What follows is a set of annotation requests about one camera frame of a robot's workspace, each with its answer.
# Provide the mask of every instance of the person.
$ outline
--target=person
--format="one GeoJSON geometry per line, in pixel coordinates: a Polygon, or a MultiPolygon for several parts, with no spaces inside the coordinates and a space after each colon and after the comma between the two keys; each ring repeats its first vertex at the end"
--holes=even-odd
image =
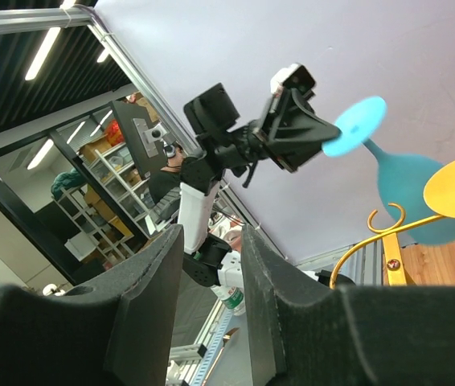
{"type": "Polygon", "coordinates": [[[167,164],[162,169],[151,174],[148,182],[149,194],[154,204],[158,204],[169,191],[179,187],[181,183],[181,164],[183,159],[185,159],[183,149],[178,143],[167,145],[164,149],[167,156],[167,164]]]}

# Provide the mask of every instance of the ceiling light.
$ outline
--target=ceiling light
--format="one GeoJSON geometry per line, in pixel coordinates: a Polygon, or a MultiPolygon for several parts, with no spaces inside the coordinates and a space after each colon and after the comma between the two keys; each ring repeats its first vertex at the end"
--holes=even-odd
{"type": "Polygon", "coordinates": [[[100,129],[100,127],[102,126],[102,124],[105,123],[105,121],[108,119],[108,117],[109,117],[110,115],[112,115],[112,112],[113,112],[112,110],[109,110],[109,113],[107,113],[107,114],[105,115],[105,117],[102,118],[102,119],[100,120],[99,125],[97,125],[97,127],[95,128],[95,130],[92,131],[92,133],[90,134],[90,137],[93,137],[93,135],[100,129]]]}
{"type": "Polygon", "coordinates": [[[84,125],[85,122],[86,122],[86,121],[82,121],[82,122],[80,123],[80,125],[77,126],[77,128],[74,130],[74,133],[70,134],[70,137],[69,137],[68,140],[67,140],[67,144],[70,143],[70,141],[76,136],[76,134],[79,133],[79,131],[81,130],[81,128],[83,127],[83,125],[84,125]]]}
{"type": "Polygon", "coordinates": [[[64,2],[61,3],[61,8],[62,10],[67,10],[68,8],[71,8],[74,4],[76,3],[76,0],[64,0],[64,2]]]}
{"type": "Polygon", "coordinates": [[[45,39],[43,40],[40,49],[36,53],[33,63],[31,63],[29,70],[27,70],[26,80],[33,80],[38,75],[38,72],[40,71],[43,62],[45,62],[47,55],[49,55],[49,51],[51,50],[52,45],[56,41],[56,38],[58,37],[60,31],[61,28],[59,27],[49,28],[49,31],[47,31],[47,34],[45,35],[45,39]]]}
{"type": "Polygon", "coordinates": [[[51,139],[47,139],[39,152],[35,155],[31,162],[29,162],[27,169],[31,170],[36,168],[42,162],[43,158],[47,155],[53,145],[54,142],[51,139]]]}
{"type": "Polygon", "coordinates": [[[101,52],[99,57],[97,58],[97,63],[102,63],[106,60],[106,58],[109,56],[108,50],[106,48],[101,52]]]}

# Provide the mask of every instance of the screw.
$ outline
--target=screw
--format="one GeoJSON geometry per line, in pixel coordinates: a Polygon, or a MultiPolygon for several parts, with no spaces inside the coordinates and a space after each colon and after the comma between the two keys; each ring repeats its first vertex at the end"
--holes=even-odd
{"type": "Polygon", "coordinates": [[[399,269],[400,266],[401,263],[397,259],[390,259],[389,261],[387,261],[387,268],[390,269],[391,271],[399,269]]]}

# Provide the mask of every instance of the black shirt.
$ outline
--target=black shirt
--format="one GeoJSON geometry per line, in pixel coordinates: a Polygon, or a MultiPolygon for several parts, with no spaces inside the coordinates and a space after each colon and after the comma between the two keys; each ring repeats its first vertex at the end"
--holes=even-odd
{"type": "Polygon", "coordinates": [[[154,203],[159,203],[165,195],[181,184],[179,172],[158,170],[150,175],[149,193],[154,203]]]}

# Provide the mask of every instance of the blue strip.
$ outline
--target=blue strip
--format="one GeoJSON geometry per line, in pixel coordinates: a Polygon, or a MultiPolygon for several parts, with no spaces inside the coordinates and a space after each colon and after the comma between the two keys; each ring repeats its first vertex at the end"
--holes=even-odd
{"type": "Polygon", "coordinates": [[[233,312],[228,310],[226,307],[223,306],[223,313],[219,319],[219,326],[217,327],[217,331],[213,339],[210,342],[210,346],[206,351],[206,355],[204,356],[201,364],[199,365],[199,370],[195,374],[194,380],[191,383],[191,386],[201,386],[206,378],[206,374],[210,370],[211,365],[215,361],[215,358],[219,354],[220,348],[222,347],[222,337],[226,334],[229,322],[231,321],[233,316],[233,312]]]}

